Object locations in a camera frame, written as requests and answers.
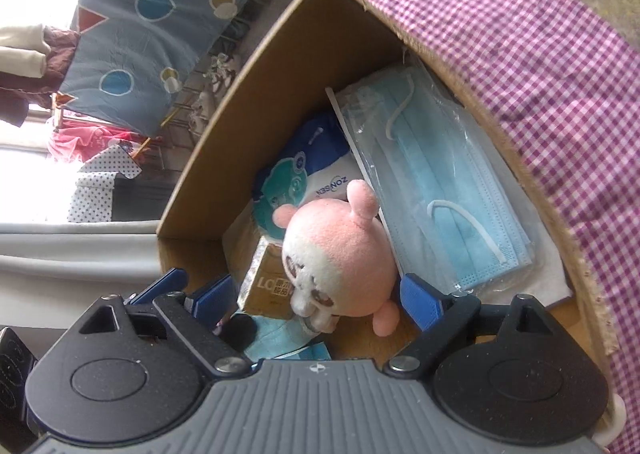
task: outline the cardboard box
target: cardboard box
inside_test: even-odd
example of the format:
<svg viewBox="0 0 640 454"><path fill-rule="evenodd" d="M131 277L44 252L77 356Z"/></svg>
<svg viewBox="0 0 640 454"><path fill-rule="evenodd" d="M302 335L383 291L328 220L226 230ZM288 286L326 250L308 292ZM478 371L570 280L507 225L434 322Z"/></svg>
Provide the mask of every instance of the cardboard box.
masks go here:
<svg viewBox="0 0 640 454"><path fill-rule="evenodd" d="M290 319L293 286L282 265L282 247L255 224L248 202L222 236L229 274L238 285L238 308L249 315Z"/></svg>
<svg viewBox="0 0 640 454"><path fill-rule="evenodd" d="M239 309L249 315L288 320L293 316L292 293L293 286L282 267L282 248L261 236L240 286Z"/></svg>
<svg viewBox="0 0 640 454"><path fill-rule="evenodd" d="M275 23L214 114L167 206L158 231L164 267L187 269L193 287L224 273L221 237L251 198L255 173L273 162L303 120L330 107L325 87L341 90L400 60L404 45L476 118L538 209L577 296L554 314L608 373L597 290L559 214L469 86L365 0L294 0ZM382 362L416 335L405 315L385 339L373 335L370 317L342 318L326 344L335 359Z"/></svg>

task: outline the gray gripper base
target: gray gripper base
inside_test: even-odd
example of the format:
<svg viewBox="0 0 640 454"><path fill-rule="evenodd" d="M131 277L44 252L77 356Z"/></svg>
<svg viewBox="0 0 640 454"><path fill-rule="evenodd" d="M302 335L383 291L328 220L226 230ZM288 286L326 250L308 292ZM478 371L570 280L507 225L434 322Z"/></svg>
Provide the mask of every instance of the gray gripper base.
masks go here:
<svg viewBox="0 0 640 454"><path fill-rule="evenodd" d="M201 407L163 436L120 448L53 438L36 454L602 454L583 437L528 448L454 422L421 384L380 373L370 360L268 360L244 380L216 383Z"/></svg>

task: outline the blue packet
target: blue packet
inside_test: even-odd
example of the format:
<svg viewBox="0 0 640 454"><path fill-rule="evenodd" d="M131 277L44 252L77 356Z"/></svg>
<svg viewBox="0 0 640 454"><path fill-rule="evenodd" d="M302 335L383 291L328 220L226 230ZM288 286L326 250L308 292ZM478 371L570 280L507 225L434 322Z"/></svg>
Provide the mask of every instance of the blue packet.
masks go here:
<svg viewBox="0 0 640 454"><path fill-rule="evenodd" d="M251 315L257 326L255 339L244 354L257 362L261 358L277 358L304 348L320 333L313 331L297 315L290 320Z"/></svg>
<svg viewBox="0 0 640 454"><path fill-rule="evenodd" d="M313 199L347 198L347 183L362 179L335 114L322 111L303 123L271 167L255 177L252 196L258 226L275 239L284 230L273 224L273 211L281 205L301 206Z"/></svg>

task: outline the plush toy ear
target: plush toy ear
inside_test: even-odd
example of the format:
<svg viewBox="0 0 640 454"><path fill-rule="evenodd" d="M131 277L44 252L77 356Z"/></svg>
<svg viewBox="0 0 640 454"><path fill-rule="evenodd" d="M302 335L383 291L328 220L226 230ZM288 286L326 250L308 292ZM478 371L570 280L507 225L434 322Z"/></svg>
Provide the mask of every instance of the plush toy ear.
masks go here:
<svg viewBox="0 0 640 454"><path fill-rule="evenodd" d="M378 199L373 189L363 179L354 179L347 185L347 200L351 216L359 225L369 224L378 214Z"/></svg>
<svg viewBox="0 0 640 454"><path fill-rule="evenodd" d="M282 205L273 211L271 216L273 224L279 228L287 228L289 222L298 209L293 205Z"/></svg>

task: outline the red triangle pattern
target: red triangle pattern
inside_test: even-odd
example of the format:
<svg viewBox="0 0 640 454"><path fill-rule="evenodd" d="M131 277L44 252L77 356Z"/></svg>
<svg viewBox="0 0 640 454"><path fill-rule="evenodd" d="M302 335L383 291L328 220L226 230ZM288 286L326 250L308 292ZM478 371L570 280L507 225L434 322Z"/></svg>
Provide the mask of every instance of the red triangle pattern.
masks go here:
<svg viewBox="0 0 640 454"><path fill-rule="evenodd" d="M77 96L72 96L71 94L64 94L63 92L56 93L56 105L58 107L62 107L63 105L66 105L67 103L77 99Z"/></svg>
<svg viewBox="0 0 640 454"><path fill-rule="evenodd" d="M78 31L84 34L91 28L95 28L98 24L102 24L109 20L109 17L100 15L95 11L78 6Z"/></svg>

